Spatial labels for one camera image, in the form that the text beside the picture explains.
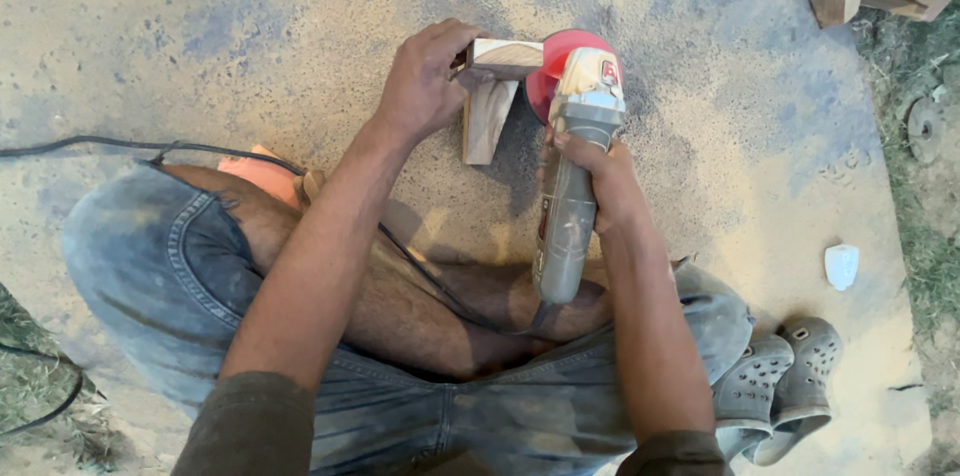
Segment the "dark sleeve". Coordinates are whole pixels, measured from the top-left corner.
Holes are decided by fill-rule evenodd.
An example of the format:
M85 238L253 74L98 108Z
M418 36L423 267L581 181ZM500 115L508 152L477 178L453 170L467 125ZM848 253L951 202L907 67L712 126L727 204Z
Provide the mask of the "dark sleeve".
M173 475L306 474L312 442L307 390L276 373L242 373L203 402Z
M616 476L733 476L716 436L672 431L651 436L620 464Z

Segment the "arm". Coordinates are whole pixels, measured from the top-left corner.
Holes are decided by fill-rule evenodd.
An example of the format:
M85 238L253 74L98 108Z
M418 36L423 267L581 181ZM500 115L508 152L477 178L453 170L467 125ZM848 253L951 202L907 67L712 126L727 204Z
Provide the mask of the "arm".
M613 300L616 365L640 445L672 431L714 433L714 402L684 320L664 242L637 182L630 151L608 153L560 133L554 145L593 175L595 230Z
M414 147L463 106L474 75L450 80L450 65L483 34L449 18L404 41L379 107L253 298L223 361L222 381L272 372L316 392L350 319L390 190Z

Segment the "jeans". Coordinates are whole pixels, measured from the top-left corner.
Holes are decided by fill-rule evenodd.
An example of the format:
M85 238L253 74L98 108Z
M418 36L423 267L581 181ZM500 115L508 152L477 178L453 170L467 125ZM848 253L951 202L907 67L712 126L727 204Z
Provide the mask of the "jeans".
M80 200L63 235L90 311L191 417L263 281L228 206L143 163ZM692 264L676 275L713 384L750 340L749 310ZM465 384L427 382L341 343L316 396L311 474L402 472L464 450L499 474L591 474L635 448L612 327Z

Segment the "hand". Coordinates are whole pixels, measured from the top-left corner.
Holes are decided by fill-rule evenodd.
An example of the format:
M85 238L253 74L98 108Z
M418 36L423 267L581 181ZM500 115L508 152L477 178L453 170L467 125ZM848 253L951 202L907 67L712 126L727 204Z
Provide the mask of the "hand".
M478 37L490 34L448 18L404 40L393 56L372 120L417 143L449 125L476 85L494 79L490 71L473 68L464 68L450 79L451 68L463 63L458 55Z
M603 236L611 230L622 230L637 220L649 220L650 212L641 184L634 171L634 160L626 144L612 139L604 153L596 144L570 135L557 133L547 126L547 144L560 154L590 171L593 194L597 200L597 216L593 230Z

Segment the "knee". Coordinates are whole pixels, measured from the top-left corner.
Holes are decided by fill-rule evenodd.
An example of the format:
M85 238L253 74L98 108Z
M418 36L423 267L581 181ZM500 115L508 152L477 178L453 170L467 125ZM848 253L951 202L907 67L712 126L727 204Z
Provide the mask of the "knee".
M126 293L147 265L162 263L172 218L183 203L175 206L170 187L159 185L158 177L170 178L138 166L91 191L67 215L63 260L88 303L106 293Z
M687 325L714 384L750 343L754 318L732 288L699 267L684 263L675 274Z

